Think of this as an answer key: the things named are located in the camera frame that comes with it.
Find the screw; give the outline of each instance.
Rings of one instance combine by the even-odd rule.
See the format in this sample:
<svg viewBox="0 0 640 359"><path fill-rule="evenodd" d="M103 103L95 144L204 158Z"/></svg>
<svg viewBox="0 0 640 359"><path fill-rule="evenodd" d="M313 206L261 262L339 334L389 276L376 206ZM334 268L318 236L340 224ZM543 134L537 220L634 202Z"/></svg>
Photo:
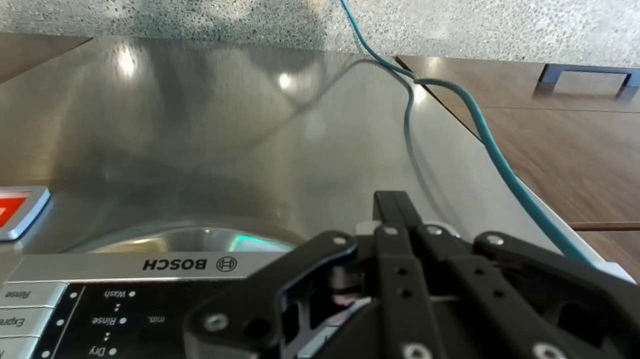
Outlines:
<svg viewBox="0 0 640 359"><path fill-rule="evenodd" d="M404 359L432 359L432 354L423 344L408 344L403 348Z"/></svg>
<svg viewBox="0 0 640 359"><path fill-rule="evenodd" d="M551 344L537 344L534 356L537 359L566 359L566 356Z"/></svg>
<svg viewBox="0 0 640 359"><path fill-rule="evenodd" d="M430 236L443 236L443 228L427 226L427 234L430 234Z"/></svg>
<svg viewBox="0 0 640 359"><path fill-rule="evenodd" d="M399 228L391 228L391 226L385 226L383 232L385 232L387 236L399 236L399 234L400 234Z"/></svg>
<svg viewBox="0 0 640 359"><path fill-rule="evenodd" d="M488 242L490 246L505 246L505 240L498 238L498 236L488 236L486 242Z"/></svg>
<svg viewBox="0 0 640 359"><path fill-rule="evenodd" d="M229 318L224 314L215 314L204 318L204 330L206 332L224 332L229 326Z"/></svg>
<svg viewBox="0 0 640 359"><path fill-rule="evenodd" d="M334 238L334 244L336 246L347 246L347 240L344 238Z"/></svg>

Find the granite countertop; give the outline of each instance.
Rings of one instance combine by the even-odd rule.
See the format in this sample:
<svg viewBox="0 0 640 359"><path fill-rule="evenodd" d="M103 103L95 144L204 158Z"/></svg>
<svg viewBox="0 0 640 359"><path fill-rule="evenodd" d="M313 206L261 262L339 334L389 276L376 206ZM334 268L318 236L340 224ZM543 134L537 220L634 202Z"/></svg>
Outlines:
<svg viewBox="0 0 640 359"><path fill-rule="evenodd" d="M640 3L353 0L385 55L640 65ZM0 0L0 33L357 53L339 0Z"/></svg>

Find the red label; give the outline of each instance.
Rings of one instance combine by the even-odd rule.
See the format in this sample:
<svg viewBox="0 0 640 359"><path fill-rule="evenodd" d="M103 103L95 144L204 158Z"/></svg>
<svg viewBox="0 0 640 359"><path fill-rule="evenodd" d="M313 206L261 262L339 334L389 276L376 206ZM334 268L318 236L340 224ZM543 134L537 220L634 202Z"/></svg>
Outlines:
<svg viewBox="0 0 640 359"><path fill-rule="evenodd" d="M0 198L0 228L14 218L25 202L27 198Z"/></svg>

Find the wire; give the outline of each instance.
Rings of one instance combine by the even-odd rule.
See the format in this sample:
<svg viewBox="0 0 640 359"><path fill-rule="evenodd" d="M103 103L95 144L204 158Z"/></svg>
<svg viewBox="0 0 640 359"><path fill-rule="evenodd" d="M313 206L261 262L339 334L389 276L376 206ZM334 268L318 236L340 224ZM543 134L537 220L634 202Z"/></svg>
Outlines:
<svg viewBox="0 0 640 359"><path fill-rule="evenodd" d="M533 192L526 190L526 186L521 182L521 178L517 176L517 172L512 170L512 166L508 164L508 160L505 158L498 142L494 140L494 134L478 107L478 103L475 101L475 97L470 93L466 93L462 87L448 83L448 81L440 81L440 79L421 79L416 81L416 77L396 65L387 63L364 39L358 21L353 13L353 9L349 7L347 0L340 0L347 19L353 27L353 31L357 33L357 39L361 41L362 49L376 61L380 63L380 67L385 67L387 71L392 71L396 75L403 75L406 79L411 79L414 85L423 85L423 87L440 87L446 89L450 93L455 93L465 107L468 109L468 113L475 119L475 124L478 128L481 134L481 142L485 144L490 160L494 162L500 178L505 180L505 184L508 186L508 190L515 194L515 198L521 202L521 206L526 210L526 214L537 222L537 226L560 248L560 252L576 262L582 262L587 266L595 266L574 244L573 240L566 236L566 232L548 216L548 212L543 210L543 206L539 204L539 200L533 196ZM404 126L411 128L411 119L412 119L412 109L414 109L414 95L411 93L406 111L404 111Z"/></svg>

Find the blue cable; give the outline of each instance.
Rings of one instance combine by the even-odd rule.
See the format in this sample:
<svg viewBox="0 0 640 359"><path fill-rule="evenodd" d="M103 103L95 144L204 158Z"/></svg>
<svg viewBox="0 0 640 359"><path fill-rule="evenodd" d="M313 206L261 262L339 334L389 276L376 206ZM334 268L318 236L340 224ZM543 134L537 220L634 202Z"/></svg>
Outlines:
<svg viewBox="0 0 640 359"><path fill-rule="evenodd" d="M347 0L340 0L347 19L353 27L353 31L357 33L362 49L387 71L392 71L396 75L408 77L414 85L425 85L425 87L440 87L446 89L450 93L455 93L465 107L468 109L468 113L475 119L475 124L478 128L481 134L481 142L485 144L490 160L494 162L500 178L505 180L505 184L508 186L508 190L515 194L515 198L521 202L521 206L526 210L526 214L537 222L537 226L560 248L560 252L576 262L582 262L587 266L595 266L574 244L573 240L564 234L564 230L548 218L548 214L540 208L540 204L533 198L533 194L524 188L524 184L519 180L517 172L512 170L512 166L508 164L508 160L505 158L505 154L500 152L498 142L494 140L492 130L488 128L488 122L478 107L478 103L475 101L475 97L470 93L466 93L462 87L448 83L448 81L440 81L440 79L421 79L416 81L416 77L400 67L394 67L391 63L387 63L383 57L378 57L375 53L375 49L367 43L367 39L362 37L362 31L358 27L358 21L353 13L353 9L349 7ZM412 117L412 109L414 109L414 97L411 93L406 111L404 111L404 124L411 126L411 117Z"/></svg>

